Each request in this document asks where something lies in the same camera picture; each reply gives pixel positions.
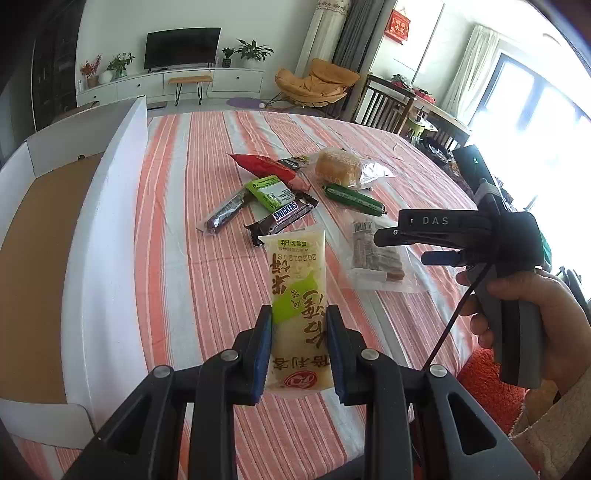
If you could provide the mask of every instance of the dining table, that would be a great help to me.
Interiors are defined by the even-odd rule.
[[[388,167],[394,176],[367,192],[396,222],[401,209],[475,209],[474,203],[426,156],[396,134],[334,119],[271,111],[199,111],[149,119],[148,146],[137,188],[135,298],[148,370],[202,364],[253,327],[271,300],[264,247],[252,244],[244,225],[261,217],[256,202],[244,207],[217,235],[197,227],[254,177],[228,155],[275,160],[344,148]],[[321,226],[326,233],[326,296],[339,306],[345,326],[367,346],[405,367],[421,368],[466,290],[457,269],[424,266],[406,247],[420,288],[355,290],[340,280],[347,259],[349,211],[328,199],[313,167],[298,174],[319,204],[289,228]],[[477,339],[460,317],[435,362],[457,375]],[[118,368],[131,366],[120,365]],[[187,478],[193,406],[187,406],[180,449],[180,479]],[[265,392],[255,407],[234,408],[238,478],[312,480],[363,454],[365,409],[339,403],[334,388],[297,398]],[[14,439],[43,480],[57,480],[79,450]]]

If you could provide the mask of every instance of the packaged snack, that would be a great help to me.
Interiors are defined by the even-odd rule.
[[[345,232],[346,245],[340,245],[339,256],[344,259],[339,277],[342,288],[408,293],[426,290],[412,268],[405,245],[377,247],[374,243],[375,232],[395,226],[395,222],[356,212],[350,218],[350,228]]]
[[[298,171],[299,169],[310,164],[310,157],[306,155],[299,155],[297,157],[282,158],[279,160],[279,163],[290,170]]]
[[[326,147],[318,154],[316,174],[328,183],[358,189],[361,187],[361,160],[345,150]]]
[[[251,180],[244,187],[270,212],[275,212],[296,199],[293,192],[276,175]]]
[[[323,190],[329,199],[354,207],[358,211],[366,213],[367,215],[375,215],[379,217],[384,213],[387,213],[386,207],[383,203],[352,189],[331,183],[330,185],[323,187]]]
[[[259,240],[260,236],[274,235],[275,233],[281,232],[316,206],[318,206],[318,200],[314,197],[306,193],[298,193],[295,201],[281,207],[276,212],[263,218],[263,220],[259,220],[248,226],[245,225],[244,227],[250,230],[252,244],[258,247],[262,245],[262,242]]]
[[[216,235],[232,220],[247,203],[254,200],[254,195],[245,188],[241,188],[230,195],[212,213],[197,223],[197,229],[210,235]]]
[[[265,388],[301,397],[333,386],[326,346],[324,229],[264,236],[271,270],[271,361]]]
[[[360,159],[351,152],[333,147],[318,152],[316,174],[328,183],[354,190],[366,189],[376,180],[395,176],[392,170],[375,160]]]
[[[376,247],[372,221],[353,223],[353,268],[386,273],[387,281],[401,281],[404,267],[396,247]]]
[[[262,155],[240,155],[234,153],[229,155],[238,165],[260,179],[269,175],[276,175],[290,190],[296,192],[307,192],[310,190],[310,185],[299,178],[293,169],[281,164],[281,160],[277,162]]]

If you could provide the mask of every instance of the red snack wrapper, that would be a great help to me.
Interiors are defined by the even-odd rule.
[[[307,192],[310,190],[310,185],[299,178],[293,170],[290,170],[269,157],[236,153],[230,153],[228,155],[230,155],[238,165],[260,179],[270,175],[276,175],[290,190],[295,190],[296,192]]]

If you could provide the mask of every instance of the finger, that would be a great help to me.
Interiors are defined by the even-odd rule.
[[[494,338],[495,335],[492,333],[492,330],[487,330],[482,335],[478,336],[478,345],[483,348],[492,348],[492,341]]]
[[[470,315],[474,315],[480,311],[480,303],[476,298],[475,294],[472,294],[466,300],[466,303],[462,306],[460,310],[460,315],[462,317],[469,317]]]
[[[482,313],[477,313],[470,320],[470,330],[474,335],[482,335],[488,330],[488,320]]]
[[[460,285],[464,285],[466,287],[470,286],[470,280],[468,280],[468,274],[466,273],[466,270],[463,270],[456,275],[456,281]]]
[[[564,302],[562,284],[552,275],[517,272],[509,277],[491,280],[486,288],[491,295],[501,300],[530,301],[541,308],[553,307]]]

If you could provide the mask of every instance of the bread roll in plastic bag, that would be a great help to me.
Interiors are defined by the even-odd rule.
[[[353,190],[366,189],[376,180],[396,176],[380,162],[360,159],[351,152],[335,147],[326,147],[318,152],[315,171],[325,182]]]

